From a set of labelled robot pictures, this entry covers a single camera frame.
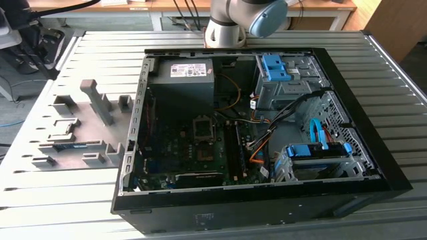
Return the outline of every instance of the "black computer chassis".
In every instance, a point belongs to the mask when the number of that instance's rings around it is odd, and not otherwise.
[[[368,148],[382,178],[368,181],[312,182],[301,185],[174,194],[119,196],[117,184],[111,212],[145,234],[206,231],[293,224],[342,218],[365,206],[397,197],[413,186],[374,128],[336,63],[324,48],[151,49],[150,56],[179,53],[312,52]],[[119,167],[118,181],[123,163]]]

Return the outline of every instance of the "power supply label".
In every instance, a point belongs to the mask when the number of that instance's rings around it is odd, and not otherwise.
[[[201,64],[174,64],[171,66],[171,78],[206,77],[207,65]]]

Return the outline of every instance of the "aluminum table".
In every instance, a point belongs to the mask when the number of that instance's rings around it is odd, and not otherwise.
[[[53,95],[85,78],[114,99],[135,96],[145,49],[202,48],[203,34],[106,31],[75,36],[0,165],[0,238],[139,239],[111,214],[118,168],[41,171],[23,156]],[[249,38],[249,47],[326,48],[414,190],[344,219],[222,230],[163,233],[162,239],[420,239],[427,237],[427,98],[376,39],[361,32],[287,31]],[[87,102],[78,94],[78,101]]]

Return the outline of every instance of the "ram slot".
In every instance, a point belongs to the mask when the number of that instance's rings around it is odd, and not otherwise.
[[[238,181],[243,179],[239,135],[235,124],[227,121],[225,125],[225,147],[227,154],[229,176],[230,180]]]

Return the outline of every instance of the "open computer tower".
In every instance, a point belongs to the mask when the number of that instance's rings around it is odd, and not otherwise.
[[[324,48],[146,51],[111,208],[141,232],[342,218],[410,189]]]

